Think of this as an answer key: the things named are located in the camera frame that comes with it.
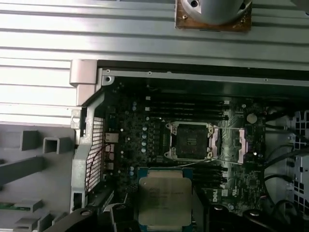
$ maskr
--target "cpu socket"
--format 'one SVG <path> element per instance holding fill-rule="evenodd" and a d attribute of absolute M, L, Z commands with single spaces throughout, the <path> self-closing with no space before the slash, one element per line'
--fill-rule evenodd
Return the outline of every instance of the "cpu socket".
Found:
<path fill-rule="evenodd" d="M 171 122 L 166 124 L 170 130 L 170 149 L 164 156 L 177 161 L 196 161 L 214 158 L 214 139 L 218 129 L 210 123 Z"/>

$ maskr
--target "copper base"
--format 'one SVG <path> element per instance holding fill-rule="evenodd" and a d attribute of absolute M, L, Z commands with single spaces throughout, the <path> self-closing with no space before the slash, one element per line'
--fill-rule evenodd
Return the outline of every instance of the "copper base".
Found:
<path fill-rule="evenodd" d="M 244 13 L 242 17 L 236 21 L 220 26 L 209 25 L 206 23 L 196 22 L 192 17 L 190 17 L 186 11 L 183 9 L 181 0 L 176 0 L 176 28 L 178 29 L 198 29 L 198 30 L 213 30 L 213 31 L 250 31 L 251 30 L 251 12 L 252 4 Z"/>

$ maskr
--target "green circuit board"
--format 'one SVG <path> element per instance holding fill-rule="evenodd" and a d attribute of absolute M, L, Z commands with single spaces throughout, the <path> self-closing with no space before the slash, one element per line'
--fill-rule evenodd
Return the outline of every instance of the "green circuit board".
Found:
<path fill-rule="evenodd" d="M 263 194 L 260 176 L 265 151 L 265 122 L 261 116 L 265 109 L 262 106 L 253 99 L 187 97 L 183 100 L 175 95 L 128 96 L 126 93 L 117 93 L 117 96 L 114 105 L 106 110 L 105 131 L 117 133 L 119 140 L 114 144 L 113 160 L 105 159 L 105 164 L 113 163 L 109 166 L 112 168 L 106 165 L 104 170 L 107 181 L 115 183 L 116 196 L 123 199 L 126 187 L 137 183 L 138 167 L 173 167 L 199 160 L 205 151 L 199 139 L 205 135 L 200 125 L 207 123 L 218 131 L 216 159 L 226 162 L 215 160 L 190 166 L 194 173 L 193 184 L 204 189 L 211 203 L 223 204 L 236 214 L 258 207 Z M 259 117 L 250 123 L 249 114 Z M 178 156 L 183 160 L 167 159 L 164 155 L 174 146 L 167 124 L 175 121 L 181 122 L 179 128 L 182 128 L 177 136 L 185 137 L 174 138 L 178 142 L 175 145 Z M 250 155 L 243 156 L 241 161 L 239 151 L 244 147 Z"/>

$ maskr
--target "mounting screw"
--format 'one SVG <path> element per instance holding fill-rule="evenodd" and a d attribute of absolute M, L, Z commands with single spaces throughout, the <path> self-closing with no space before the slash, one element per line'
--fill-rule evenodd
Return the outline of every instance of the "mounting screw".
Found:
<path fill-rule="evenodd" d="M 207 153 L 207 158 L 208 158 L 208 159 L 211 159 L 211 158 L 212 158 L 212 152 L 208 152 L 208 153 Z"/>
<path fill-rule="evenodd" d="M 83 212 L 81 213 L 81 215 L 82 215 L 82 216 L 88 216 L 88 215 L 90 215 L 90 211 L 83 211 Z"/>

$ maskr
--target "motherboard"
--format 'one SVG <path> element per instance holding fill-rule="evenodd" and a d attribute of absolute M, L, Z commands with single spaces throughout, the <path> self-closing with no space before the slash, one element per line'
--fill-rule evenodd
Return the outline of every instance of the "motherboard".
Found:
<path fill-rule="evenodd" d="M 265 109 L 254 99 L 114 91 L 105 109 L 106 181 L 123 200 L 138 167 L 190 167 L 211 203 L 241 215 L 263 196 Z"/>

